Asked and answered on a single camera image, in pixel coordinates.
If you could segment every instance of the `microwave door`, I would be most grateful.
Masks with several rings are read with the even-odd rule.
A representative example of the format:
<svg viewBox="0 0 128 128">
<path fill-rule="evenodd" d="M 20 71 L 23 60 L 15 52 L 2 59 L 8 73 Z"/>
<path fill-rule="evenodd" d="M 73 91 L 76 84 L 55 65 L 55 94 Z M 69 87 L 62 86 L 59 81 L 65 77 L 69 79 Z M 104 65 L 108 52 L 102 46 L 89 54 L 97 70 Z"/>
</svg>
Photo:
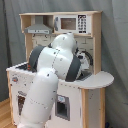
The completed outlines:
<svg viewBox="0 0 128 128">
<path fill-rule="evenodd" d="M 78 33 L 78 16 L 77 15 L 58 15 L 56 23 L 58 33 Z"/>
</svg>

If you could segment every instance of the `toy kitchen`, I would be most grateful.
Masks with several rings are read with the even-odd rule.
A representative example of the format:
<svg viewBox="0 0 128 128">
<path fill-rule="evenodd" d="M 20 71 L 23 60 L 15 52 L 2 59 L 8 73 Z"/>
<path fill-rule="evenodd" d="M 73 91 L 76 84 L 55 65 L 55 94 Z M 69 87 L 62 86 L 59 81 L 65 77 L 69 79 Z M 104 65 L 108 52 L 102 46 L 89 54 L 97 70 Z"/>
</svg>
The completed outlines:
<svg viewBox="0 0 128 128">
<path fill-rule="evenodd" d="M 20 18 L 26 62 L 7 69 L 12 123 L 19 123 L 36 74 L 28 65 L 32 49 L 48 46 L 58 34 L 71 32 L 79 52 L 87 57 L 89 68 L 74 82 L 59 80 L 57 98 L 45 128 L 104 128 L 105 87 L 112 84 L 114 77 L 101 71 L 101 11 L 25 13 Z"/>
</svg>

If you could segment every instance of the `shelf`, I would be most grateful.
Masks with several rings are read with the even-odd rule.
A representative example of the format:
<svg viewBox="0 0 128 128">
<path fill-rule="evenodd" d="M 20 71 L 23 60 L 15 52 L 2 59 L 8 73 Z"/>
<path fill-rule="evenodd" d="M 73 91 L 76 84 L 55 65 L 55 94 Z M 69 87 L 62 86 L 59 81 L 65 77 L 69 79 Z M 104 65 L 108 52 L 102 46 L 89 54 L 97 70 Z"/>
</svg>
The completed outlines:
<svg viewBox="0 0 128 128">
<path fill-rule="evenodd" d="M 114 77 L 110 73 L 100 71 L 98 74 L 91 75 L 84 81 L 75 81 L 75 82 L 65 82 L 64 80 L 60 80 L 60 81 L 66 83 L 69 86 L 79 87 L 83 89 L 97 89 L 111 85 L 114 81 Z"/>
<path fill-rule="evenodd" d="M 101 13 L 102 11 L 81 11 L 81 12 L 47 12 L 47 13 L 23 13 L 19 14 L 22 15 L 58 15 L 58 14 L 95 14 L 95 13 Z"/>
</svg>

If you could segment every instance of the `sticker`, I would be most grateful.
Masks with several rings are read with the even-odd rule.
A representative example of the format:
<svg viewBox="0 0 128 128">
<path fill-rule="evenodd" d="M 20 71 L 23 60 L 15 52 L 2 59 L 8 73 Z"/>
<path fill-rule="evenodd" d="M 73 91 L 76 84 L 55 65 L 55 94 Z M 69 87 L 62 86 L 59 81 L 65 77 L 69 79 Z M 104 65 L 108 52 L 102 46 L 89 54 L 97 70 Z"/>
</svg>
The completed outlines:
<svg viewBox="0 0 128 128">
<path fill-rule="evenodd" d="M 60 101 L 60 102 L 64 103 L 64 102 L 65 102 L 65 98 L 64 98 L 64 97 L 62 97 L 62 96 L 58 96 L 58 101 Z"/>
</svg>

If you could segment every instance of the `handle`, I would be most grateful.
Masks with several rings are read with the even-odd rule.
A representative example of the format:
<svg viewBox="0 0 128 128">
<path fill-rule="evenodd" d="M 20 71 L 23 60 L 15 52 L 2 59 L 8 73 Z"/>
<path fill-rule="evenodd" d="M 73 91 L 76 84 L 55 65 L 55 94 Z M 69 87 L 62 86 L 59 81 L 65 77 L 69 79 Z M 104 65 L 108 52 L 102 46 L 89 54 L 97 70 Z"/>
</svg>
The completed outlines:
<svg viewBox="0 0 128 128">
<path fill-rule="evenodd" d="M 24 92 L 22 92 L 22 91 L 18 91 L 18 93 L 19 93 L 20 95 L 24 96 L 24 97 L 27 95 L 26 93 L 24 93 Z"/>
<path fill-rule="evenodd" d="M 55 28 L 56 31 L 58 31 L 57 22 L 58 22 L 58 17 L 55 17 L 55 19 L 54 19 L 54 28 Z"/>
</svg>

